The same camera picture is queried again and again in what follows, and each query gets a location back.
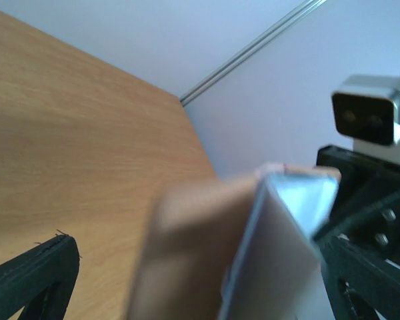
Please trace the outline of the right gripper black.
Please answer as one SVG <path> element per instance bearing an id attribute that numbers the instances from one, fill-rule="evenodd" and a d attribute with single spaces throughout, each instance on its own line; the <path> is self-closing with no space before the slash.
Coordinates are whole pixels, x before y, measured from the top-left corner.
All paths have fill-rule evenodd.
<path id="1" fill-rule="evenodd" d="M 400 165 L 335 145 L 320 148 L 316 164 L 338 169 L 341 182 L 329 220 L 314 240 L 323 245 L 346 235 L 400 265 Z"/>

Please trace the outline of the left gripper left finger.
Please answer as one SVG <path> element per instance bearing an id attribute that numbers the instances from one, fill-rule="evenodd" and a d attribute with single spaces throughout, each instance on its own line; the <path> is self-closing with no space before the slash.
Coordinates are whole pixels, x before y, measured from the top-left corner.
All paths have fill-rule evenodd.
<path id="1" fill-rule="evenodd" d="M 79 273 L 79 250 L 57 235 L 0 265 L 0 319 L 63 319 Z"/>

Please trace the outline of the pink card holder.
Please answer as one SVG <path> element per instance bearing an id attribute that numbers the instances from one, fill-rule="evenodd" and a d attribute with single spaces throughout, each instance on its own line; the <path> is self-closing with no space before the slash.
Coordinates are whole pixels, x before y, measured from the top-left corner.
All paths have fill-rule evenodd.
<path id="1" fill-rule="evenodd" d="M 164 190 L 151 207 L 125 318 L 216 318 L 224 272 L 237 252 L 255 192 L 274 172 L 341 176 L 332 167 L 266 163 L 241 177 Z"/>

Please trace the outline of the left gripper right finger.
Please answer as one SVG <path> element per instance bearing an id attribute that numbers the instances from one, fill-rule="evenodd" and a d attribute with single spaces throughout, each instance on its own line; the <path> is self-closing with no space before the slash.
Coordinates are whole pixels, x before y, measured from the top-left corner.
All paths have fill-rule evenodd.
<path id="1" fill-rule="evenodd" d="M 400 319 L 400 269 L 339 237 L 332 237 L 321 252 L 336 319 Z"/>

